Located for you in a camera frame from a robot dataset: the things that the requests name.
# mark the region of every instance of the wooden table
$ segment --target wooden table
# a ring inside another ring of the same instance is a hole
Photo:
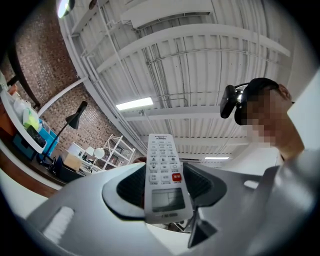
[[[59,185],[64,186],[65,181],[57,178],[55,175],[50,173],[44,166],[37,162],[34,158],[30,161],[23,153],[21,153],[13,144],[13,137],[6,131],[0,128],[0,139],[4,145],[15,155],[26,167],[30,168],[35,173],[39,174],[43,178]],[[38,193],[44,197],[52,196],[57,190],[41,183],[40,181],[29,176],[23,170],[21,170],[14,162],[12,162],[4,152],[0,150],[0,168],[13,180],[24,186],[25,188]]]

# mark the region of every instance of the blue container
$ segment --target blue container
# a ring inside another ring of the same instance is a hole
[[[13,138],[13,144],[29,159],[34,159],[37,151],[29,145],[28,142],[20,135],[19,132]]]
[[[53,142],[53,140],[55,139],[55,137],[57,136],[51,129],[50,129],[50,134],[43,128],[41,127],[41,130],[39,131],[39,134],[41,135],[42,138],[45,139],[46,141],[46,145],[45,148],[43,150],[43,154],[47,152],[47,150],[49,149],[51,143]],[[52,151],[54,151],[56,145],[59,142],[59,137],[55,140],[55,142],[53,143],[50,151],[48,152],[48,156],[51,156]]]

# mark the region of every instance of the white shelf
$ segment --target white shelf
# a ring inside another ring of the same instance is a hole
[[[124,155],[122,155],[122,154],[120,154],[118,151],[113,151],[113,155],[116,155],[117,157],[119,157],[119,158],[122,158],[122,159],[124,159],[124,160],[127,160],[127,161],[129,161],[129,159],[128,158],[126,158]]]
[[[47,143],[45,143],[44,147],[40,147],[39,144],[36,143],[36,141],[29,135],[29,133],[27,133],[25,127],[19,120],[12,104],[10,103],[9,99],[11,98],[11,95],[6,90],[2,90],[2,92],[0,93],[0,96],[1,96],[3,106],[5,108],[5,111],[8,114],[9,118],[11,119],[17,131],[29,143],[29,145],[34,148],[35,151],[37,151],[38,153],[42,153]]]
[[[117,143],[119,139],[116,138],[116,137],[112,137],[111,140],[112,140],[113,142]],[[132,152],[134,151],[131,147],[129,147],[129,146],[127,145],[127,143],[125,143],[125,142],[123,141],[123,139],[119,142],[118,146],[121,147],[121,148],[123,148],[123,149],[125,149],[125,150],[128,149],[128,150],[130,150],[130,151],[132,151]]]

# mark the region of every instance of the remote control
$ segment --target remote control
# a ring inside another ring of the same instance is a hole
[[[144,188],[145,222],[171,223],[192,217],[182,168],[172,135],[150,134]]]

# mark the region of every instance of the white shelving unit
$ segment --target white shelving unit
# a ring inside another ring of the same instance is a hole
[[[113,141],[115,143],[114,147],[110,146],[111,141]],[[121,148],[123,150],[129,151],[129,155],[124,156],[123,154],[119,153],[116,150],[117,148]],[[109,152],[109,157],[107,158],[107,160],[100,159],[105,162],[103,169],[106,169],[107,165],[111,165],[113,167],[118,167],[117,165],[110,162],[110,159],[113,155],[115,155],[116,157],[118,157],[120,159],[124,159],[125,161],[127,161],[127,163],[125,165],[130,164],[132,157],[134,156],[135,151],[136,151],[135,148],[129,147],[128,144],[123,141],[123,135],[120,137],[117,137],[117,136],[114,136],[113,134],[111,134],[111,136],[108,138],[108,140],[104,144],[103,150],[107,150],[106,152]]]
[[[38,153],[42,153],[47,143],[44,145],[44,147],[40,147],[38,143],[36,143],[35,140],[29,135],[29,133],[27,133],[25,127],[23,126],[22,122],[18,118],[13,108],[14,100],[12,96],[4,89],[1,91],[0,96],[1,96],[2,104],[5,108],[5,111],[8,114],[9,118],[11,119],[17,131],[21,134],[21,136],[26,140],[26,142],[29,143],[29,145],[35,151],[37,151]]]

